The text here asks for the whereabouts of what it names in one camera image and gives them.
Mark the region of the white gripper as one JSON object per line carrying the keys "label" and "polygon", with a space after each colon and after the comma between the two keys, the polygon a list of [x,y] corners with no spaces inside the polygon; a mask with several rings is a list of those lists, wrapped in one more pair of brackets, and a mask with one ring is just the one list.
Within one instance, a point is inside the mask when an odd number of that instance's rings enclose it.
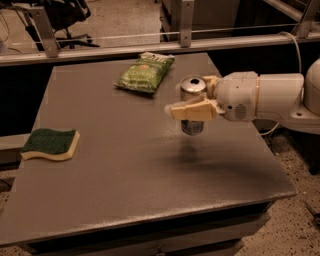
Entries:
{"label": "white gripper", "polygon": [[210,121],[221,115],[228,121],[246,122],[255,117],[258,74],[233,72],[222,79],[215,75],[203,77],[207,97],[195,103],[177,102],[164,108],[174,120]]}

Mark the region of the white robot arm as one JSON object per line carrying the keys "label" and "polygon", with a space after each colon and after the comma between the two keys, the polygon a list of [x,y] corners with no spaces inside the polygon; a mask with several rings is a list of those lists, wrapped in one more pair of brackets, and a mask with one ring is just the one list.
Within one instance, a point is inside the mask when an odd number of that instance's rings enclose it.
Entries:
{"label": "white robot arm", "polygon": [[319,63],[306,75],[233,72],[225,77],[187,76],[178,84],[180,100],[165,113],[189,135],[217,117],[231,122],[273,121],[285,128],[320,134]]}

